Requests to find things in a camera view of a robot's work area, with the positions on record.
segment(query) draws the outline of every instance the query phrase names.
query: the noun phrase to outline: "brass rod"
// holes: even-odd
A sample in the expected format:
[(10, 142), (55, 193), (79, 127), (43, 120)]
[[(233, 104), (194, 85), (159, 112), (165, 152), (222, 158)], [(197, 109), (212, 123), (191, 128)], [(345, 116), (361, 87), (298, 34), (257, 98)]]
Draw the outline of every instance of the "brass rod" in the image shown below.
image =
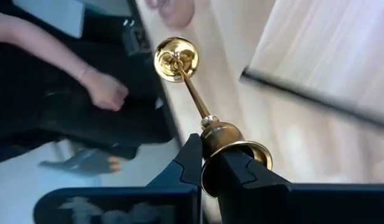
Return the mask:
[(182, 75), (182, 78), (184, 79), (185, 81), (185, 84), (186, 84), (186, 87), (187, 89), (189, 90), (190, 92), (190, 95), (192, 96), (193, 98), (193, 101), (201, 115), (202, 118), (206, 118), (208, 116), (210, 116), (210, 112), (208, 111), (207, 107), (205, 106), (203, 100), (201, 99), (200, 95), (197, 93), (197, 90), (194, 88), (193, 86), (193, 83), (191, 82), (191, 80), (187, 77), (184, 69), (182, 68), (183, 66), (183, 63), (181, 61), (177, 61), (177, 67), (178, 67), (178, 70), (180, 72), (180, 74)]

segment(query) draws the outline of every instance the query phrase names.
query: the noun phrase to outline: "black pants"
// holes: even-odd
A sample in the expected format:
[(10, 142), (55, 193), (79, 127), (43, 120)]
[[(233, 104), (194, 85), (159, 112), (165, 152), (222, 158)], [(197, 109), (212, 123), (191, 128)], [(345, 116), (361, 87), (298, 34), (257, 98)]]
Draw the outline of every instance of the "black pants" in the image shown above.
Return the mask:
[[(23, 12), (13, 9), (3, 13), (22, 17)], [(156, 74), (150, 55), (130, 58), (121, 44), (76, 40), (43, 28), (90, 65), (122, 81), (130, 94), (121, 111), (101, 110), (63, 71), (17, 47), (0, 44), (0, 142), (33, 131), (123, 148), (172, 138), (163, 112), (155, 109), (151, 76)]]

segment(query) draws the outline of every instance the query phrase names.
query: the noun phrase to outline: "brass cup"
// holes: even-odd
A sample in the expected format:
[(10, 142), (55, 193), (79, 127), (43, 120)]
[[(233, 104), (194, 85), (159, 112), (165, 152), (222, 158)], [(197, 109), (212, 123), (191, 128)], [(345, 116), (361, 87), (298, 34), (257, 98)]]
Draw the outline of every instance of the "brass cup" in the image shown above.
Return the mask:
[(203, 133), (200, 138), (203, 143), (202, 188), (211, 197), (217, 196), (218, 155), (223, 151), (241, 149), (263, 166), (272, 169), (272, 157), (263, 145), (246, 141), (240, 130), (208, 112), (207, 107), (194, 88), (190, 77), (199, 66), (197, 49), (188, 40), (181, 37), (169, 38), (156, 49), (154, 67), (156, 72), (170, 82), (185, 82), (198, 111), (202, 117), (200, 123)]

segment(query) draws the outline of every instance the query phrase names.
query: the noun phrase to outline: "hand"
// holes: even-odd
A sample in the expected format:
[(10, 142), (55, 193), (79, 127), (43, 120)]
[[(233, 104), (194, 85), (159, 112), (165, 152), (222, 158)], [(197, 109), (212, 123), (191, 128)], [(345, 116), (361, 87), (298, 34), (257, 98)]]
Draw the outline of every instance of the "hand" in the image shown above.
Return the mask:
[(119, 111), (124, 105), (128, 89), (114, 77), (89, 69), (81, 80), (92, 103), (105, 110)]

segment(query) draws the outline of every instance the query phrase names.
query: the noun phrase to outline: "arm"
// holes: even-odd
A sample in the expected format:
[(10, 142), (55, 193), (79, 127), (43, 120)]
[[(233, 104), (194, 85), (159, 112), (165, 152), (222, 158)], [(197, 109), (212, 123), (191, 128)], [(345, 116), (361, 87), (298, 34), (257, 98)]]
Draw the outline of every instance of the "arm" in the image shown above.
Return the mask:
[(30, 22), (0, 13), (0, 42), (16, 45), (67, 72), (89, 92), (100, 108), (121, 109), (128, 89), (117, 79), (89, 66), (55, 37)]

